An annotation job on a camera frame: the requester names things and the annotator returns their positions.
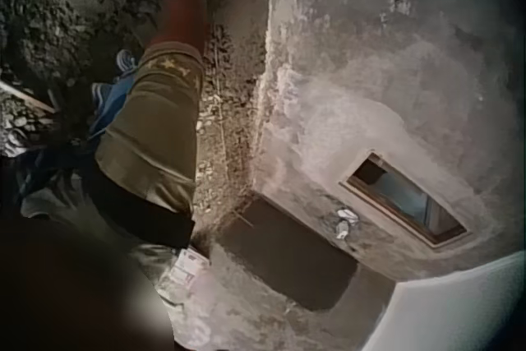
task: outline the window frame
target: window frame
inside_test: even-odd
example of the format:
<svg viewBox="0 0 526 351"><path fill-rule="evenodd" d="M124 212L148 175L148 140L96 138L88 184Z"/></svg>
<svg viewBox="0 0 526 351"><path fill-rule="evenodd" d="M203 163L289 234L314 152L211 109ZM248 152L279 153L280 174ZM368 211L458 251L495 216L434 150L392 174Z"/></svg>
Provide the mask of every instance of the window frame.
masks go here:
<svg viewBox="0 0 526 351"><path fill-rule="evenodd" d="M415 190L424 192L427 195L427 208L426 208L426 220L428 218L429 210L443 210L450 215L458 225L454 228L435 235L426 226L418 223L415 219L406 215L402 210L393 205L388 199L383 198L379 194L375 193L364 181L355 177L354 174L360 169L360 167L370 160L373 164L384 169L388 173L396 174L403 178L409 185L413 186ZM368 205L377 209L389 219L393 220L396 224L401 225L402 228L408 230L411 234L417 236L420 240L426 242L427 245L433 248L442 247L444 244L458 240L469 234L468 228L453 216L443 205L438 203L425 189L420 188L411 178L401 173L399 170L388 164L385 159L381 158L375 152L369 152L367 157L363 159L359 165L353 170L350 176L346 177L342 182L343 187L365 201Z"/></svg>

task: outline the white surface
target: white surface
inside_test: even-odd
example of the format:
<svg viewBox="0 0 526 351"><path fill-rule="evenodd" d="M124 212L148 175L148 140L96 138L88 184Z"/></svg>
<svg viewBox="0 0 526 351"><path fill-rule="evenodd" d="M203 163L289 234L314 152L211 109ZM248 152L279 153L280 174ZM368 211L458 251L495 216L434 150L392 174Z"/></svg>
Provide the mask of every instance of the white surface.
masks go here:
<svg viewBox="0 0 526 351"><path fill-rule="evenodd" d="M523 289L524 252L445 277L399 283L362 351L478 351Z"/></svg>

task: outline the soil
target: soil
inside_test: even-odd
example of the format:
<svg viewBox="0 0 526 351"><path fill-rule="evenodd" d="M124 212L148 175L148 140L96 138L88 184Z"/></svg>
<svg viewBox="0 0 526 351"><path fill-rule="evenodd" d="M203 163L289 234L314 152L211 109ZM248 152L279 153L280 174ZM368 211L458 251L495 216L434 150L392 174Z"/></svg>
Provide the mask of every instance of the soil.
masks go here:
<svg viewBox="0 0 526 351"><path fill-rule="evenodd" d="M201 239L249 183L268 1L209 0L195 200ZM119 49L140 57L155 32L160 6L161 0L0 0L0 78L45 103L51 94L61 109L52 126L41 127L39 119L48 115L0 92L0 136L13 120L25 117L30 129L45 130L55 140L82 139L93 111L91 84L111 82L118 74Z"/></svg>

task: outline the person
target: person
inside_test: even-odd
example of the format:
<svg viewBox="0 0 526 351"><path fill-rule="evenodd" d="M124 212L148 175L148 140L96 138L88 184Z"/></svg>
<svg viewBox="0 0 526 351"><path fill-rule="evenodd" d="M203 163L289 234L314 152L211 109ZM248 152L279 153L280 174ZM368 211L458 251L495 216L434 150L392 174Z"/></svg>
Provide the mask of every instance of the person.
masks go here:
<svg viewBox="0 0 526 351"><path fill-rule="evenodd" d="M2 328L26 333L16 348L156 349L116 323L129 275L115 252L135 258L155 285L189 245L205 35L205 0L164 0L159 30L95 153L0 221L9 279Z"/></svg>

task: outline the small window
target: small window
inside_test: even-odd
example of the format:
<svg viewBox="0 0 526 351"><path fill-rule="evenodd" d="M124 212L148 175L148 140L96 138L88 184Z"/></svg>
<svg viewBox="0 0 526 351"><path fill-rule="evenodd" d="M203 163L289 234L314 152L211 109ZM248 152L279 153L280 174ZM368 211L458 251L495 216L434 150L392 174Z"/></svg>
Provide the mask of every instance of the small window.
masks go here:
<svg viewBox="0 0 526 351"><path fill-rule="evenodd" d="M353 192L432 245L466 232L453 216L378 155L370 155L348 180Z"/></svg>

